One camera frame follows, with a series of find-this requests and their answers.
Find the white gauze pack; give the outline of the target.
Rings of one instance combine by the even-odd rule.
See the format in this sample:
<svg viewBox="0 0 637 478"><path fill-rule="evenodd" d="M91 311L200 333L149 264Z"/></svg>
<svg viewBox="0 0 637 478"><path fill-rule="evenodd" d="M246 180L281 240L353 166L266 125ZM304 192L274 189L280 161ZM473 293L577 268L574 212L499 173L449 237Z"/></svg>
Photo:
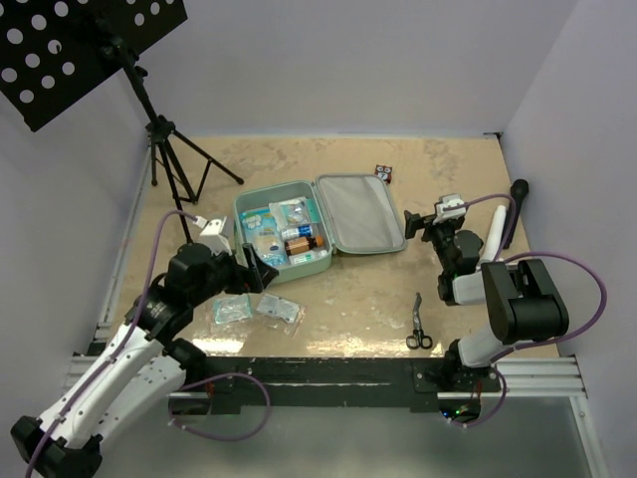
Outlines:
<svg viewBox="0 0 637 478"><path fill-rule="evenodd" d="M293 198L270 204L272 214L277 213L279 217L291 223L301 223L306 220L307 207L303 198Z"/></svg>

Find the brown bottle orange cap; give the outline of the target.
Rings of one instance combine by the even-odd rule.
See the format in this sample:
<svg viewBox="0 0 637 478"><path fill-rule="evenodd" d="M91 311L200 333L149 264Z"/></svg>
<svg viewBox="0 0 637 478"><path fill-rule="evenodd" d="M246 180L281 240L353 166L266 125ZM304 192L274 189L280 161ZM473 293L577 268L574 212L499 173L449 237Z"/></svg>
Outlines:
<svg viewBox="0 0 637 478"><path fill-rule="evenodd" d="M299 237L285 242L286 254L291 257L302 253L309 252L315 248L323 246L323 238L321 236Z"/></svg>

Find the black music stand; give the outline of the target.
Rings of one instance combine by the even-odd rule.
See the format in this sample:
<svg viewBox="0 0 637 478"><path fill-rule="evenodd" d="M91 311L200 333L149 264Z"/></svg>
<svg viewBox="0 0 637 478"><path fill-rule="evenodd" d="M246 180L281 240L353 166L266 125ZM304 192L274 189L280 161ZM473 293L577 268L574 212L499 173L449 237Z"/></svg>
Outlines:
<svg viewBox="0 0 637 478"><path fill-rule="evenodd" d="M171 144L178 138L207 166L230 170L156 112L139 65L141 53L187 20L181 1L4 1L1 4L1 92L36 132L117 72L145 112L150 170L162 168L175 205L196 204Z"/></svg>

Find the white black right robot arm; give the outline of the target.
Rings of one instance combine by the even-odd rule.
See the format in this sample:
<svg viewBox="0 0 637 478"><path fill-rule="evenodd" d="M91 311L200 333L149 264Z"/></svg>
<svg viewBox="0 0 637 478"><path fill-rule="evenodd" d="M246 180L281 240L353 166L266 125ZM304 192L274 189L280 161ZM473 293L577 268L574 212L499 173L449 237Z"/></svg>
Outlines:
<svg viewBox="0 0 637 478"><path fill-rule="evenodd" d="M412 239L421 230L422 241L433 246L440 261L439 299L448 306L487 306L487 324L453 341L432 379L464 391L497 355L565 335L568 312L543 262L506 265L495 260L508 219L506 207L496 209L486 240L465 230L462 216L437 223L434 214L405 211L404 218L405 237Z"/></svg>

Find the black microphone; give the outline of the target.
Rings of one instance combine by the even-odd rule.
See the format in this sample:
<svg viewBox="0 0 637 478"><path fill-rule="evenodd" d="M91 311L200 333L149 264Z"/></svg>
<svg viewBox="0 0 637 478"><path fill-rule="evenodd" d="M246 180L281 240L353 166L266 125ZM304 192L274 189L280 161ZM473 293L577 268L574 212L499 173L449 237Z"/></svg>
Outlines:
<svg viewBox="0 0 637 478"><path fill-rule="evenodd" d="M519 220L520 212L530 192L529 183L522 178L516 179L510 188L510 196L513 199L513 204L509 206L506 214L505 227L502 234L502 249L507 250L510 248Z"/></svg>

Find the teal clear zip bag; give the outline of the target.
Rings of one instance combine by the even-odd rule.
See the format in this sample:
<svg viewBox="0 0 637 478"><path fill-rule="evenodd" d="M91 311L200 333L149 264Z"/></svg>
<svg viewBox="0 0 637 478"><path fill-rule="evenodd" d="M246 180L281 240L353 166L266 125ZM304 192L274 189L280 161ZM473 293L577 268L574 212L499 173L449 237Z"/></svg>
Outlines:
<svg viewBox="0 0 637 478"><path fill-rule="evenodd" d="M249 295L233 295L215 299L212 306L216 325L227 325L249 320L253 317Z"/></svg>

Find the mint green medicine case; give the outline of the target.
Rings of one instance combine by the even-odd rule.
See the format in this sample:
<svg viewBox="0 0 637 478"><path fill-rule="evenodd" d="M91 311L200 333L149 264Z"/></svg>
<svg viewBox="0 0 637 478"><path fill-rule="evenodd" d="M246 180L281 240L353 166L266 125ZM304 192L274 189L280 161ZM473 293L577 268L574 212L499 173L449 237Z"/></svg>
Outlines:
<svg viewBox="0 0 637 478"><path fill-rule="evenodd" d="M321 259L276 268L279 276L273 281L282 284L325 271L336 252L354 255L395 253L406 247L404 227L395 208L388 186L374 174L327 174L314 182L292 181L255 189L238 195L234 201L235 242L242 247L246 241L240 222L245 211L269 207L271 203L293 198L312 199L319 216L311 223L313 236L323 238L326 250ZM287 228L283 218L272 214L280 236Z"/></svg>

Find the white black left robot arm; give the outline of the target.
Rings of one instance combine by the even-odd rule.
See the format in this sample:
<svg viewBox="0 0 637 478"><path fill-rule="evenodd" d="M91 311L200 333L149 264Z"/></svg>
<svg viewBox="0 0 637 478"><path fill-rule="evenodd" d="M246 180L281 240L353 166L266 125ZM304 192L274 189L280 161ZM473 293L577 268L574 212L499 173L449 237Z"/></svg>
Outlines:
<svg viewBox="0 0 637 478"><path fill-rule="evenodd" d="M186 244L165 273L146 282L89 369L39 416L22 416L13 425L11 437L28 475L94 476L107 440L146 406L208 382L206 355L178 333L209 299L221 293L260 293L279 275L251 245L242 249L246 264L230 250Z"/></svg>

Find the blue cotton swab bag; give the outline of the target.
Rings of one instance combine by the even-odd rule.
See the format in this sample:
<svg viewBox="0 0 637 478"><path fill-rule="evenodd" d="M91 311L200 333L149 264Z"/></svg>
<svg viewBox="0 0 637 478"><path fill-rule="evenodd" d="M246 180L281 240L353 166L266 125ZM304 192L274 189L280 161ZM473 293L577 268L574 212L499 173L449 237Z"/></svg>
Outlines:
<svg viewBox="0 0 637 478"><path fill-rule="evenodd" d="M266 264L274 268L288 264L284 242L269 207L242 212L240 222L246 241Z"/></svg>

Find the clear flat sachet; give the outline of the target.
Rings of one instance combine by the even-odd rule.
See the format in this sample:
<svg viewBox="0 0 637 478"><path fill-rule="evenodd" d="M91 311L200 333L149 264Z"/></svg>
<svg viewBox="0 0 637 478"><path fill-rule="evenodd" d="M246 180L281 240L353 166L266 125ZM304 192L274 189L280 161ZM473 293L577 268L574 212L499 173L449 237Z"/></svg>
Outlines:
<svg viewBox="0 0 637 478"><path fill-rule="evenodd" d="M286 326L295 326L304 315L305 307L280 296L264 294L256 311Z"/></svg>

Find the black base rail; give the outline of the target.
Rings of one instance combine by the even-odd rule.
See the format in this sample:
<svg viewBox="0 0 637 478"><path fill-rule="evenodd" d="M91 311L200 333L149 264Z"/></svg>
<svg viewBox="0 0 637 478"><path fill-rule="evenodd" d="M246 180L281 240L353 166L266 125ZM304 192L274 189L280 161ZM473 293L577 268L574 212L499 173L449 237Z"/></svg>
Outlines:
<svg viewBox="0 0 637 478"><path fill-rule="evenodd" d="M474 390L499 392L490 368L460 372L448 386L431 378L442 358L209 357L180 389L211 398L217 414L263 405L262 384L274 407L407 408L437 412L438 395L458 400Z"/></svg>

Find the white microphone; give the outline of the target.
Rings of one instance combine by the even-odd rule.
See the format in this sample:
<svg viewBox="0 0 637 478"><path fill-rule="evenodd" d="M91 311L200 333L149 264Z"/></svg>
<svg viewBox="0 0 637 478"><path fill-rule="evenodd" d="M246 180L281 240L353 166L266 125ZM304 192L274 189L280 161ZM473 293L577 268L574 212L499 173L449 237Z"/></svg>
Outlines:
<svg viewBox="0 0 637 478"><path fill-rule="evenodd" d="M493 215L487 240L484 244L479 265L484 262L491 262L496 258L496 254L502 243L502 237L507 224L507 207L499 205Z"/></svg>

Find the black handled scissors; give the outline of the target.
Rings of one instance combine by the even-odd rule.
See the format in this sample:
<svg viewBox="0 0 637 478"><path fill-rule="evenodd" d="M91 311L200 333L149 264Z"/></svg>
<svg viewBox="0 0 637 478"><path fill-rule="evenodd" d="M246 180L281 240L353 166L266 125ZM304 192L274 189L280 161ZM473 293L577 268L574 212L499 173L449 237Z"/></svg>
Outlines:
<svg viewBox="0 0 637 478"><path fill-rule="evenodd" d="M405 340L407 348L410 350L430 350L433 347L433 339L424 333L420 318L420 307L422 297L416 293L412 309L412 334Z"/></svg>

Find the white plastic bottle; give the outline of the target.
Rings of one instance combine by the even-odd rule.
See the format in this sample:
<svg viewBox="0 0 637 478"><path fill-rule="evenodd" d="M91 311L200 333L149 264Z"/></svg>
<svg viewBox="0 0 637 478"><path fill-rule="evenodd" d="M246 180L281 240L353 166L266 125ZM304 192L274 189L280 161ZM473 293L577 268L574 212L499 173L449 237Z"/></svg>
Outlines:
<svg viewBox="0 0 637 478"><path fill-rule="evenodd" d="M321 259L327 255L328 252L326 250L310 250L305 253L292 255L289 261L291 265L301 265Z"/></svg>

